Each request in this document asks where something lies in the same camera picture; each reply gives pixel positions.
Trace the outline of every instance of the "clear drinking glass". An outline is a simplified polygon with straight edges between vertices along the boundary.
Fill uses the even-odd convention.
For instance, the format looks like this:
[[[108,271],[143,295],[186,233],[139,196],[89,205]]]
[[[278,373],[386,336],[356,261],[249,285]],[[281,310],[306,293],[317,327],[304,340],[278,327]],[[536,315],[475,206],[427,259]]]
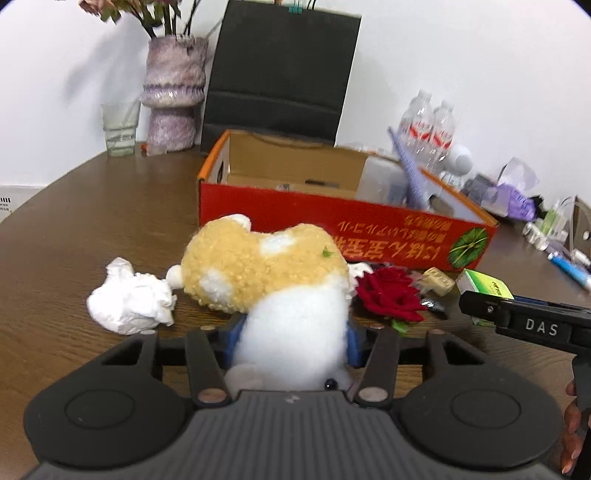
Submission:
[[[134,154],[140,106],[139,100],[103,104],[103,130],[108,156]]]

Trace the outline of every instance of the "crumpled tissue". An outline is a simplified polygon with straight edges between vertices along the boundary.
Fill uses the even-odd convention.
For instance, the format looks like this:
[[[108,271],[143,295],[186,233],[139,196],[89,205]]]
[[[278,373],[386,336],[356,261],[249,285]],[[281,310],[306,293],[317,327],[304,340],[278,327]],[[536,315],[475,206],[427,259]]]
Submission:
[[[90,294],[86,305],[92,319],[107,330],[133,335],[159,323],[172,325],[176,301],[166,280],[134,273],[131,263],[117,257],[107,265],[105,283]]]

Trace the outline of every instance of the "finger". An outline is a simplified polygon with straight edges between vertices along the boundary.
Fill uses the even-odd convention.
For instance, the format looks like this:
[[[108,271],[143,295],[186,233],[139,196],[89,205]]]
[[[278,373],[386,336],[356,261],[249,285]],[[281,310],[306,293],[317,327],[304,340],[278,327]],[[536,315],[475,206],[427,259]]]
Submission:
[[[576,460],[583,449],[583,441],[576,433],[564,432],[562,434],[564,451],[569,454],[571,460]]]
[[[562,474],[566,475],[573,469],[574,460],[570,457],[569,453],[565,450],[560,455],[560,467],[562,469]]]
[[[574,433],[581,426],[581,411],[573,400],[564,411],[564,424],[569,433]]]
[[[574,380],[566,386],[566,394],[571,397],[577,396],[577,388],[574,386]]]

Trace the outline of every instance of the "plush toy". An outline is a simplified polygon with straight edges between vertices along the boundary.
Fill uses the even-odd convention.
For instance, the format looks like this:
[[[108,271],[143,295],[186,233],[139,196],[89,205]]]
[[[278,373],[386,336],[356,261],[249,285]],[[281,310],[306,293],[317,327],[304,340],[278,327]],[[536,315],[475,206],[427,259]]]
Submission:
[[[256,233],[231,215],[195,234],[167,281],[212,309],[248,314],[226,374],[233,394],[318,390],[329,378],[347,389],[349,270],[363,268],[349,268],[318,226]]]

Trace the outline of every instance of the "purple ceramic vase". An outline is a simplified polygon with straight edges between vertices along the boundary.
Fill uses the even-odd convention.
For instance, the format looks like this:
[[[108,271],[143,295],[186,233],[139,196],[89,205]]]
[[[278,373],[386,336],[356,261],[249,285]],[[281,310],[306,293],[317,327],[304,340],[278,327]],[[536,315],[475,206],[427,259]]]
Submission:
[[[142,103],[152,109],[148,155],[191,148],[195,106],[205,97],[205,38],[167,35],[150,41]]]

